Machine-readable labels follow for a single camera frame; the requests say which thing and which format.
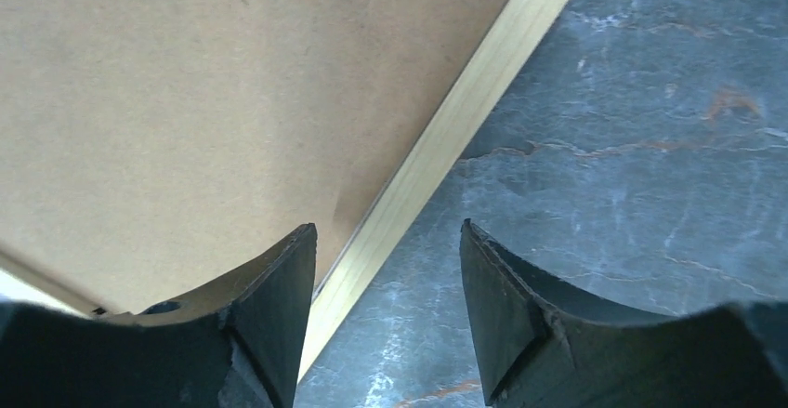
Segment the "brown cardboard backing board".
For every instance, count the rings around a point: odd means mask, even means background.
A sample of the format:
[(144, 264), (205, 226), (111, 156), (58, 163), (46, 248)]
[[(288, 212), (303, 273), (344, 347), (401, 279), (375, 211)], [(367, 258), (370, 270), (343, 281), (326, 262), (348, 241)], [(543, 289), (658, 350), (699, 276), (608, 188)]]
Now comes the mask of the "brown cardboard backing board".
[(1, 243), (111, 311), (324, 276), (506, 1), (1, 0)]

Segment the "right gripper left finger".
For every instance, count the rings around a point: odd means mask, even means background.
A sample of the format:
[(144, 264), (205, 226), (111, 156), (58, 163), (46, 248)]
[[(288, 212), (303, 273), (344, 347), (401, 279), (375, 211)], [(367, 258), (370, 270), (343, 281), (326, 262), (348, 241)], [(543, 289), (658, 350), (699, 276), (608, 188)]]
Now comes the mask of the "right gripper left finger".
[(85, 319), (1, 307), (5, 407), (289, 407), (312, 299), (318, 232), (139, 314)]

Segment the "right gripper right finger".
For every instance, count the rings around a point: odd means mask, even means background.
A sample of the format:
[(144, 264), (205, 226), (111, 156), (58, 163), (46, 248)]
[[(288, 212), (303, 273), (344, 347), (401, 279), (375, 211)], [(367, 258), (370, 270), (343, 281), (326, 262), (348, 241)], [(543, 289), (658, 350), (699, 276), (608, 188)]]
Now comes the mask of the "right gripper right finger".
[(690, 315), (591, 294), (518, 257), (470, 220), (460, 261), (490, 407), (783, 407), (787, 306)]

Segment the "wooden picture frame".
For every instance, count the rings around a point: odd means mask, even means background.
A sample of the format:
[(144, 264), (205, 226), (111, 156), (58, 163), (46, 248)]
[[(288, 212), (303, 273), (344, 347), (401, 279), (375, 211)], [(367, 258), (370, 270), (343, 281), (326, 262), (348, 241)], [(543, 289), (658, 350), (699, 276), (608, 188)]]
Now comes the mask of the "wooden picture frame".
[(569, 0), (508, 0), (313, 298), (304, 377)]

